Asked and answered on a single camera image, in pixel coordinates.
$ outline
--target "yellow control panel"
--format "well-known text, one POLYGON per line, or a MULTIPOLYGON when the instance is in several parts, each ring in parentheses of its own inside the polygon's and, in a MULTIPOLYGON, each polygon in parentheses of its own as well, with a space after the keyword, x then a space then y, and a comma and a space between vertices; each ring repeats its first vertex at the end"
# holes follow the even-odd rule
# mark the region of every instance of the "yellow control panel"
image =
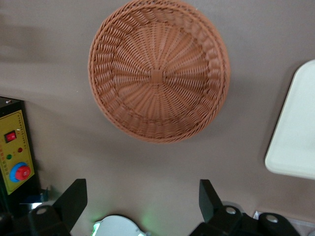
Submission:
POLYGON ((34 175, 21 110, 0 118, 0 161, 8 195, 34 175))

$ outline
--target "white tray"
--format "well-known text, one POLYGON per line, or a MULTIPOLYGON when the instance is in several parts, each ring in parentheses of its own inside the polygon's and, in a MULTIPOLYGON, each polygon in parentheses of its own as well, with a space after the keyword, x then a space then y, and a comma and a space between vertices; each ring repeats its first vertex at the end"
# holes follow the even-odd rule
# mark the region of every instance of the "white tray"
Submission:
POLYGON ((315 179, 315 60, 294 75, 265 164, 277 174, 315 179))

